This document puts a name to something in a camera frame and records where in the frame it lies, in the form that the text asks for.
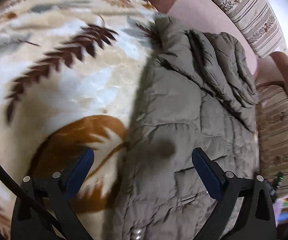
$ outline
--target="striped upholstery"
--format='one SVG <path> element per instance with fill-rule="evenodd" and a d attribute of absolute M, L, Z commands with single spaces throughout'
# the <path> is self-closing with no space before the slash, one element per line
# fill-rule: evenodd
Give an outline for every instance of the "striped upholstery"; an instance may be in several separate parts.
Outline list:
<path fill-rule="evenodd" d="M 267 179 L 284 173 L 279 197 L 288 197 L 288 96 L 278 85 L 258 88 L 256 107 L 260 173 Z"/>
<path fill-rule="evenodd" d="M 240 30 L 212 0 L 149 0 L 155 8 L 181 20 L 203 33 L 227 32 L 243 45 L 247 67 L 252 74 L 257 69 L 258 56 Z"/>
<path fill-rule="evenodd" d="M 260 58 L 277 47 L 287 52 L 284 35 L 267 0 L 213 1 L 235 23 Z"/>

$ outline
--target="striped sofa cushion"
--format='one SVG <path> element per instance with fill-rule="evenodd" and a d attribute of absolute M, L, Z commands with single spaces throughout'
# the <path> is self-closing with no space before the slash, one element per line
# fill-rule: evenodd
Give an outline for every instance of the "striped sofa cushion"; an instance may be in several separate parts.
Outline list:
<path fill-rule="evenodd" d="M 256 106 L 260 155 L 260 173 L 265 178 L 279 171 L 284 179 L 277 191 L 279 197 L 288 197 L 288 96 L 277 85 L 258 88 L 260 103 Z"/>
<path fill-rule="evenodd" d="M 276 48 L 287 53 L 284 35 L 267 0 L 213 0 L 235 23 L 255 53 L 266 57 Z"/>

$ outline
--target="jacket pocket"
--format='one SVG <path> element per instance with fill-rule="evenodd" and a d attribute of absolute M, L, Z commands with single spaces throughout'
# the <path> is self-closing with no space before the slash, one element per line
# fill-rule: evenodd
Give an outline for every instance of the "jacket pocket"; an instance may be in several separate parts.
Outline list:
<path fill-rule="evenodd" d="M 206 188 L 194 167 L 175 172 L 177 206 L 188 204 L 199 198 Z"/>

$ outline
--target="screw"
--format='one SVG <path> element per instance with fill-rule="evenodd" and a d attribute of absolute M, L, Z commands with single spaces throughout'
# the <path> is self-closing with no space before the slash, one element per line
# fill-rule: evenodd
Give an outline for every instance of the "screw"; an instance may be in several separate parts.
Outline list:
<path fill-rule="evenodd" d="M 263 181 L 263 180 L 264 180 L 264 178 L 263 178 L 261 175 L 257 175 L 256 179 L 257 179 L 258 181 Z"/>
<path fill-rule="evenodd" d="M 61 176 L 61 173 L 60 172 L 54 172 L 53 173 L 53 175 L 52 175 L 52 177 L 54 178 L 54 179 L 57 179 L 57 178 L 59 178 Z"/>
<path fill-rule="evenodd" d="M 228 171 L 225 174 L 226 174 L 226 177 L 228 177 L 230 179 L 234 177 L 234 173 L 232 173 L 231 171 Z"/>
<path fill-rule="evenodd" d="M 31 179 L 30 176 L 25 176 L 25 177 L 23 178 L 23 181 L 24 181 L 24 182 L 28 182 L 30 179 Z"/>

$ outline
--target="sofa armrest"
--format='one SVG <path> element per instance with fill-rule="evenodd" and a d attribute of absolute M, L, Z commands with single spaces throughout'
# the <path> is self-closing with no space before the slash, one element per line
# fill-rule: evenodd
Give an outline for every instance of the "sofa armrest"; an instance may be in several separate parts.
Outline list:
<path fill-rule="evenodd" d="M 285 81 L 285 90 L 288 95 L 288 56 L 280 51 L 270 54 Z"/>
<path fill-rule="evenodd" d="M 288 96 L 278 85 L 262 86 L 256 106 L 260 173 L 267 179 L 279 171 L 284 179 L 277 195 L 288 197 Z"/>

